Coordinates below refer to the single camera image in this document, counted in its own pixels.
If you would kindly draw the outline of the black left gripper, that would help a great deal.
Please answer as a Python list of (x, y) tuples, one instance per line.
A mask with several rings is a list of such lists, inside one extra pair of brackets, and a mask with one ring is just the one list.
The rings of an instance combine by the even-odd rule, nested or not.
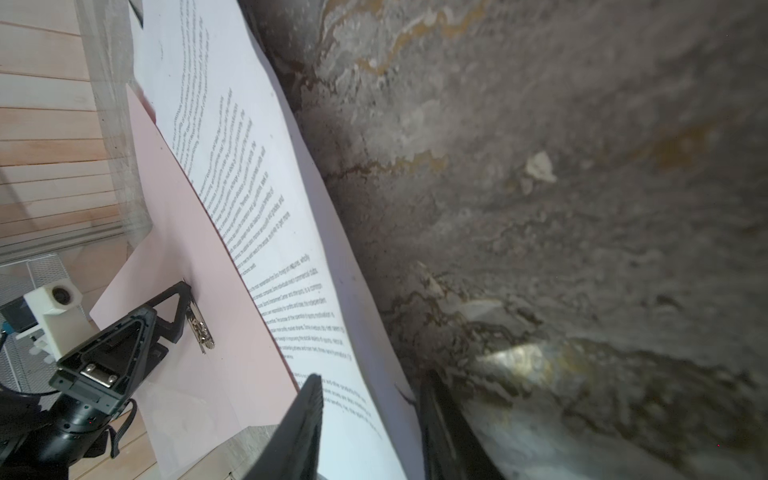
[[(175, 298), (166, 320), (158, 307)], [(120, 455), (138, 406), (133, 394), (159, 365), (159, 337), (182, 338), (192, 289), (179, 281), (57, 364), (48, 392), (1, 388), (1, 466), (70, 468), (85, 458)]]

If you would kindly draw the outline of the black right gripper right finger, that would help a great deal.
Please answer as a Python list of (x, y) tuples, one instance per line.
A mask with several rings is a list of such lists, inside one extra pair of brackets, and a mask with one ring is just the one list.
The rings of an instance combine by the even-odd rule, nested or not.
[(504, 478), (434, 370), (421, 382), (418, 415), (426, 479)]

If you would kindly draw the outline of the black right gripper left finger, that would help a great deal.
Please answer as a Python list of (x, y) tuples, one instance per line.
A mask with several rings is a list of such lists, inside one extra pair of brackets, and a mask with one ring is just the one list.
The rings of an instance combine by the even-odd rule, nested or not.
[(244, 479), (316, 480), (323, 406), (322, 378), (312, 374)]

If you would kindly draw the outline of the pink file folder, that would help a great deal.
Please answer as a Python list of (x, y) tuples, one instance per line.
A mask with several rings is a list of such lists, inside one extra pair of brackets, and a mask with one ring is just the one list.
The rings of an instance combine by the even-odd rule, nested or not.
[(137, 95), (127, 100), (152, 227), (90, 314), (106, 328), (179, 282), (190, 287), (181, 338), (135, 395), (161, 476), (179, 479), (241, 430), (278, 423), (296, 387), (170, 147)]

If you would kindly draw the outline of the printed white paper sheet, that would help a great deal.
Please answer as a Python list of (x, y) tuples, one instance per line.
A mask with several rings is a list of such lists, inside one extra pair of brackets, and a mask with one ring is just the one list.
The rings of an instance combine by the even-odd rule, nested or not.
[(278, 77), (235, 1), (147, 1), (157, 126), (295, 384), (322, 380), (319, 472), (421, 479), (413, 394)]

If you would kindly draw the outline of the metal folder clip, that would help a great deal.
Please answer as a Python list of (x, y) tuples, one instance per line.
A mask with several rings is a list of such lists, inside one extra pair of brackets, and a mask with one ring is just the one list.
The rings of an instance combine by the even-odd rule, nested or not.
[(206, 354), (208, 350), (213, 350), (215, 348), (215, 341), (194, 300), (189, 302), (185, 316), (190, 329), (200, 346), (201, 352)]

